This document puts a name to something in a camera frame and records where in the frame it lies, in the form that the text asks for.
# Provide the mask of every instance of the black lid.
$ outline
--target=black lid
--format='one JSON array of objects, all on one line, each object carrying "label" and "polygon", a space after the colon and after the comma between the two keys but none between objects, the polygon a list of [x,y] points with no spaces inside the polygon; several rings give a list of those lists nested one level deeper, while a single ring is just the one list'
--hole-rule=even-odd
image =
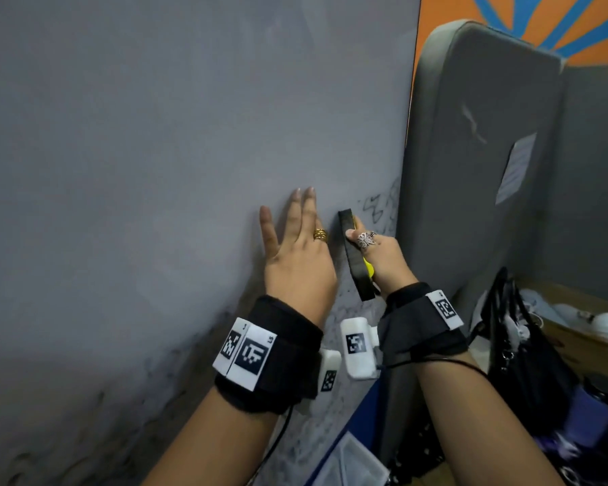
[{"label": "black lid", "polygon": [[608,376],[601,373],[586,375],[584,377],[584,390],[608,405]]}]

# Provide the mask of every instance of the purple object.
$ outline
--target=purple object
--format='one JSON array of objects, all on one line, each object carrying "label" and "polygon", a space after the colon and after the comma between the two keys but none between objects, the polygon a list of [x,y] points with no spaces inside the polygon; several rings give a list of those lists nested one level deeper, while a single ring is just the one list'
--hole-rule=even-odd
[{"label": "purple object", "polygon": [[608,428],[608,377],[591,374],[577,387],[563,436],[581,447],[594,447]]}]

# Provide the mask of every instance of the orange and blue mural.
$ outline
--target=orange and blue mural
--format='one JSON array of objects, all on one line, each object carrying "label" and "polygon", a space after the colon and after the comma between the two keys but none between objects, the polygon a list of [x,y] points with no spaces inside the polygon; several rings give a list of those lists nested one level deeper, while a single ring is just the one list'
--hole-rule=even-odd
[{"label": "orange and blue mural", "polygon": [[608,64],[608,0],[422,0],[417,59],[430,32],[457,19],[553,50],[569,64]]}]

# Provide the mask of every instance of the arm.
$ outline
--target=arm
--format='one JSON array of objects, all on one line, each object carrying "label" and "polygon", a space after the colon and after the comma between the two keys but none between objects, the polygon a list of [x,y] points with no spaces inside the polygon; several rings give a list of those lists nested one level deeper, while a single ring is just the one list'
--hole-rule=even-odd
[{"label": "arm", "polygon": [[[354,242],[365,231],[356,220],[357,228],[346,232]],[[374,281],[384,299],[417,283],[395,238],[376,235],[373,240],[373,245],[363,249],[363,255],[374,266]],[[468,352],[451,358],[476,364]],[[487,379],[449,362],[419,363],[415,367],[441,447],[462,486],[563,486]]]},{"label": "arm", "polygon": [[[299,189],[291,195],[281,244],[267,207],[261,207],[259,221],[267,258],[266,293],[308,319],[305,324],[315,324],[321,339],[337,279],[326,242],[313,237],[322,228],[315,191],[306,191],[303,205]],[[213,388],[143,486],[243,486],[260,464],[276,422],[276,414],[235,408]]]}]

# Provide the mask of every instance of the forearm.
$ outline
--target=forearm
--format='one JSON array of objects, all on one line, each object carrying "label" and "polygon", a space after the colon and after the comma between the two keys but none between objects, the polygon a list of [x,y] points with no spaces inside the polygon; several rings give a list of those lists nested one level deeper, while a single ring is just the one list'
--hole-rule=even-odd
[{"label": "forearm", "polygon": [[[474,365],[468,353],[452,358]],[[493,386],[446,362],[416,365],[441,447],[462,486],[563,486],[558,474]]]},{"label": "forearm", "polygon": [[239,411],[212,388],[143,486],[243,486],[276,422],[273,413]]}]

